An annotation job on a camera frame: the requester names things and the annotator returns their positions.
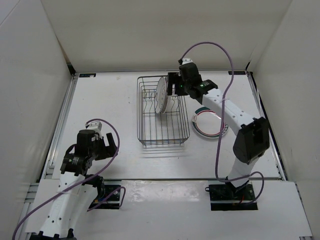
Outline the green red rimmed plate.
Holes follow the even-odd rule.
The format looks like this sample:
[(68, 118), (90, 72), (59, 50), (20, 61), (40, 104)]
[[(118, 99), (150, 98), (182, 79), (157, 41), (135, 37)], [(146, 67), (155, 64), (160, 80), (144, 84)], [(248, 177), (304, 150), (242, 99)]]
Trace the green red rimmed plate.
[(229, 129), (229, 126), (224, 123), (221, 130), (221, 117), (205, 106), (194, 112), (191, 125), (198, 135), (207, 139), (218, 139), (220, 133), (224, 136)]

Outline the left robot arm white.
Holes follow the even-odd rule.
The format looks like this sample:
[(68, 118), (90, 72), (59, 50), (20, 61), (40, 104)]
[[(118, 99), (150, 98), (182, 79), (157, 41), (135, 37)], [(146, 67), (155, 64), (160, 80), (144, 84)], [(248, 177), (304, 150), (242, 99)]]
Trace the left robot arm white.
[(83, 129), (76, 143), (65, 152), (60, 167), (57, 197), (51, 200), (47, 218), (32, 240), (74, 240), (77, 221), (94, 200), (105, 195), (104, 178), (88, 174), (93, 161), (116, 156), (117, 146), (112, 133), (101, 136), (99, 130)]

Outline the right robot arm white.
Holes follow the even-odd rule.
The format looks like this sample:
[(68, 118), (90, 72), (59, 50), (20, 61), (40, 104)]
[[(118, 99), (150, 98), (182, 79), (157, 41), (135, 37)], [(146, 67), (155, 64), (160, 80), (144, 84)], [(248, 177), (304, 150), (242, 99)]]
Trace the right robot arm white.
[(196, 64), (189, 58), (179, 60), (179, 71), (168, 73), (169, 85), (174, 85), (178, 96), (190, 96), (202, 106), (215, 112), (222, 124), (235, 134), (232, 150), (235, 161), (228, 176), (224, 193), (230, 200), (238, 199), (248, 184), (252, 169), (270, 147), (269, 122), (241, 110), (211, 80), (202, 80)]

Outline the white plate in rack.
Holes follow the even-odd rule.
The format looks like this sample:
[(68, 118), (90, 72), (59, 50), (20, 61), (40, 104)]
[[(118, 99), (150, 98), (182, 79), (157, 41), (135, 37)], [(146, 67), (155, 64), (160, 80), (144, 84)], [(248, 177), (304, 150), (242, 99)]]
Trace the white plate in rack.
[(156, 114), (163, 114), (168, 104), (168, 77), (162, 76), (156, 87), (155, 91), (155, 113)]

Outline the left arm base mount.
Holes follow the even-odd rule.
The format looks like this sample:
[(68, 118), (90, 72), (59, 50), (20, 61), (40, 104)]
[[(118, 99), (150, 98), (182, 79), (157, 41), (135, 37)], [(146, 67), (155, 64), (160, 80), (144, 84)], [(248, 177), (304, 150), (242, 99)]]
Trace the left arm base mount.
[(126, 188), (119, 184), (105, 184), (104, 192), (97, 195), (97, 197), (90, 204), (90, 210), (118, 210), (124, 200)]

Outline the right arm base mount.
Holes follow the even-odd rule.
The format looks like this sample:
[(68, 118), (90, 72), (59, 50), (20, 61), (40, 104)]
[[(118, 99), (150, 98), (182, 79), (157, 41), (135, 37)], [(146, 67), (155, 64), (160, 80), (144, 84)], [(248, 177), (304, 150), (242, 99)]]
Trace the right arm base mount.
[(255, 192), (252, 184), (247, 184), (237, 193), (226, 184), (210, 184), (205, 188), (209, 193), (211, 211), (256, 211), (258, 205), (252, 202)]

